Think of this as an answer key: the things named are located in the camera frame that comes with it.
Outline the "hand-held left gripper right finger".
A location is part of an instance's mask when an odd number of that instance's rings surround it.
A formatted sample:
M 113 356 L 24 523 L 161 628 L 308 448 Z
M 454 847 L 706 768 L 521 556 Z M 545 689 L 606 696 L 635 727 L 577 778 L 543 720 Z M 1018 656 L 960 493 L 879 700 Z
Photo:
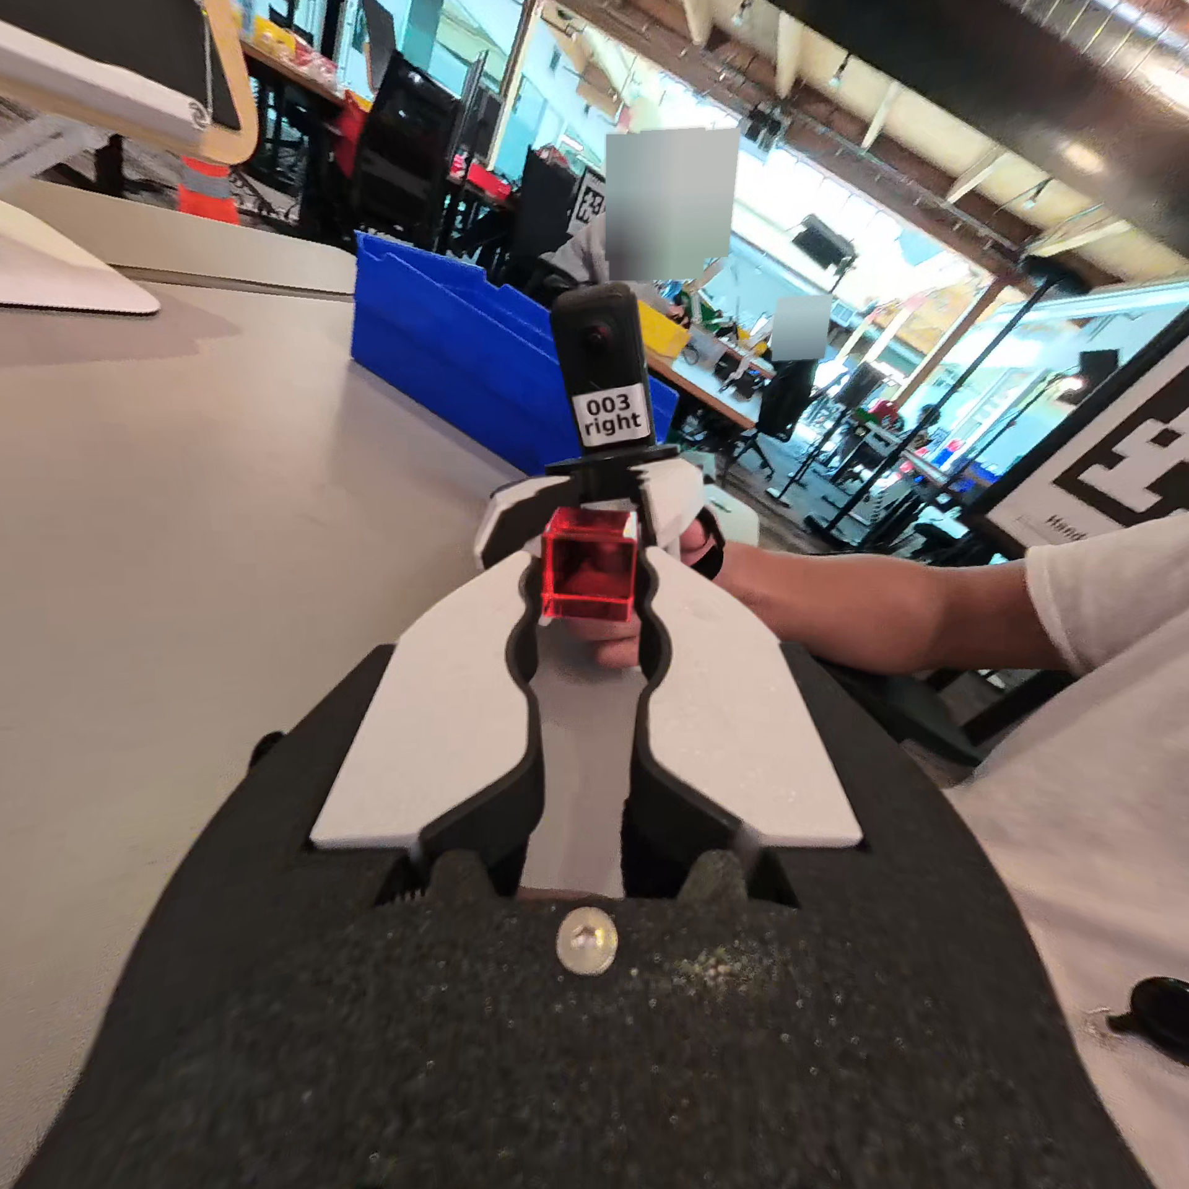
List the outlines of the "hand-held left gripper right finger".
M 778 638 L 655 544 L 638 578 L 634 757 L 708 846 L 851 849 L 863 832 Z

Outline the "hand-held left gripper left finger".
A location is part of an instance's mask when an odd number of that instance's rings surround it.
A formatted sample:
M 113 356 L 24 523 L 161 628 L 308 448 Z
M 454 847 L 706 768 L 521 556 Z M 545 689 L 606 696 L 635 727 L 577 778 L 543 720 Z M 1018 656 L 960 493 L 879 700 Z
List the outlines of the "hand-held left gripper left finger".
M 539 564 L 524 550 L 396 639 L 308 839 L 320 850 L 429 850 L 444 820 L 541 762 Z

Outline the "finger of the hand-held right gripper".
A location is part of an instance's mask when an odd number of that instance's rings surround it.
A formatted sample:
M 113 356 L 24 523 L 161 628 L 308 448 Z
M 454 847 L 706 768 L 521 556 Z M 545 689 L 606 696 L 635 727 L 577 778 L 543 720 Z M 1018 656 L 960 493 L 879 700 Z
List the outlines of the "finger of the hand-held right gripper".
M 559 508 L 582 500 L 584 481 L 576 472 L 543 474 L 497 488 L 487 500 L 473 542 L 480 571 L 492 568 L 512 553 L 541 551 L 541 533 Z
M 679 537 L 703 506 L 703 472 L 685 458 L 635 465 L 644 539 L 679 557 Z

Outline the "red translucent cube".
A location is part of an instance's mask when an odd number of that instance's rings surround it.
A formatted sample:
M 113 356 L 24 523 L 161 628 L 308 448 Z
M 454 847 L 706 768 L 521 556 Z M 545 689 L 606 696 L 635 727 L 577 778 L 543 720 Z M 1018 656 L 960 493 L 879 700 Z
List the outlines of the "red translucent cube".
M 558 508 L 541 536 L 543 617 L 630 621 L 637 547 L 634 509 Z

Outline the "blue plastic bin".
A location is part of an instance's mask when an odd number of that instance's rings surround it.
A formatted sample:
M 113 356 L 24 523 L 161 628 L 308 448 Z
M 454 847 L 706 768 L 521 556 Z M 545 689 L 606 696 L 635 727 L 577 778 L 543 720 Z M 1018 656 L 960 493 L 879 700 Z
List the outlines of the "blue plastic bin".
M 468 261 L 368 232 L 355 244 L 358 363 L 525 474 L 580 455 L 550 308 Z M 648 384 L 658 440 L 679 448 L 676 394 Z

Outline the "person's right hand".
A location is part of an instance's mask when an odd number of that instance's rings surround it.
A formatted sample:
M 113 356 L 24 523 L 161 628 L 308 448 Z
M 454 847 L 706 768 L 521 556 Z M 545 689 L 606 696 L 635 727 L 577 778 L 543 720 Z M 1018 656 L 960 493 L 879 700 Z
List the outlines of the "person's right hand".
M 756 546 L 719 542 L 717 526 L 712 515 L 699 513 L 678 537 L 679 560 L 764 617 L 768 556 Z M 591 646 L 599 663 L 613 668 L 638 663 L 641 621 L 635 614 L 624 622 L 573 619 L 569 626 Z

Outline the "wooden work table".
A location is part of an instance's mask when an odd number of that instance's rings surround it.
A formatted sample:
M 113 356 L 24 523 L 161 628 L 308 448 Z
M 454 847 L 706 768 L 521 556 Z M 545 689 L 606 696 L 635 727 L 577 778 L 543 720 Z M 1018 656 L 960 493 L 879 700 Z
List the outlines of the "wooden work table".
M 669 424 L 674 434 L 693 416 L 706 416 L 723 421 L 729 428 L 750 431 L 759 421 L 763 396 L 761 390 L 776 377 L 776 367 L 764 360 L 753 360 L 742 369 L 742 359 L 733 349 L 727 349 L 719 365 L 702 366 L 691 363 L 682 356 L 667 358 L 645 349 L 650 373 L 676 394 L 676 404 Z
M 372 99 L 362 97 L 349 89 L 344 90 L 325 84 L 311 69 L 296 65 L 284 55 L 276 53 L 272 48 L 262 46 L 253 39 L 240 38 L 240 48 L 248 65 L 248 73 L 252 77 L 263 79 L 266 76 L 276 76 L 304 90 L 307 94 L 313 94 L 317 100 L 330 103 L 335 108 L 342 108 L 349 100 L 362 110 L 371 110 L 372 107 Z

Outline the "black office chair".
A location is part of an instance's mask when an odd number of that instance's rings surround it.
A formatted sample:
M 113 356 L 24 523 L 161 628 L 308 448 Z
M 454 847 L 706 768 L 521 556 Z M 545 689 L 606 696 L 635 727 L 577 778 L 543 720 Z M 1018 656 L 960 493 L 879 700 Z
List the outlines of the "black office chair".
M 819 360 L 783 360 L 776 365 L 776 373 L 763 387 L 754 428 L 739 438 L 727 469 L 736 467 L 747 452 L 754 452 L 761 458 L 767 474 L 774 474 L 776 468 L 767 458 L 760 438 L 770 437 L 784 444 L 791 441 L 800 417 L 812 401 L 818 365 Z
M 351 174 L 359 229 L 436 244 L 463 101 L 395 52 L 369 110 Z

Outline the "black hanging light panel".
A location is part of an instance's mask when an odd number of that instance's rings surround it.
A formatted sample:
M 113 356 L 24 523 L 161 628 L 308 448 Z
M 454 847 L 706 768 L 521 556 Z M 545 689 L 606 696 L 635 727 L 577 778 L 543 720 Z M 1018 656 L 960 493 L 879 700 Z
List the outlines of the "black hanging light panel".
M 853 241 L 814 213 L 801 219 L 791 244 L 818 267 L 836 273 L 845 271 L 858 257 Z

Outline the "orange traffic cone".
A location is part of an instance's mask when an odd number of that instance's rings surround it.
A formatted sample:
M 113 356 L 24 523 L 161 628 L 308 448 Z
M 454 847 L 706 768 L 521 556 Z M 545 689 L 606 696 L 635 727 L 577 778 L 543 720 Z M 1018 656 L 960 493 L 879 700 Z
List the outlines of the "orange traffic cone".
M 180 162 L 178 212 L 239 226 L 240 215 L 232 193 L 231 168 L 187 155 L 180 157 Z

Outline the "black square panel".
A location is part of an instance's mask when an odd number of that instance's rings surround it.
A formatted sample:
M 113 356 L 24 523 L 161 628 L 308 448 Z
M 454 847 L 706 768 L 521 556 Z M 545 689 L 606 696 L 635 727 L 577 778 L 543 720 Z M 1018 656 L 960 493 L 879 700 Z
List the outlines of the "black square panel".
M 1119 350 L 1112 348 L 1078 352 L 1076 369 L 1059 382 L 1057 401 L 1076 407 L 1119 366 Z

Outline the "black white fiducial sign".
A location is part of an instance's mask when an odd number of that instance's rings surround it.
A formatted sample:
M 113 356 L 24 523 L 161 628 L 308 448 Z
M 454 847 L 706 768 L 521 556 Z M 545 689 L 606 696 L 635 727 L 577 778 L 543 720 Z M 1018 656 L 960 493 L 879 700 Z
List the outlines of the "black white fiducial sign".
M 1187 509 L 1187 312 L 1105 377 L 961 520 L 1005 557 Z

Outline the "black badge reel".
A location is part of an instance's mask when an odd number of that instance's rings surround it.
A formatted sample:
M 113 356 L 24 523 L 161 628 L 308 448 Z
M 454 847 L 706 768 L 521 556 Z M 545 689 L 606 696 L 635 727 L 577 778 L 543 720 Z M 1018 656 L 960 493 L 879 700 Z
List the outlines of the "black badge reel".
M 1132 986 L 1127 1009 L 1107 1014 L 1105 1026 L 1187 1065 L 1187 982 L 1173 975 L 1142 978 Z

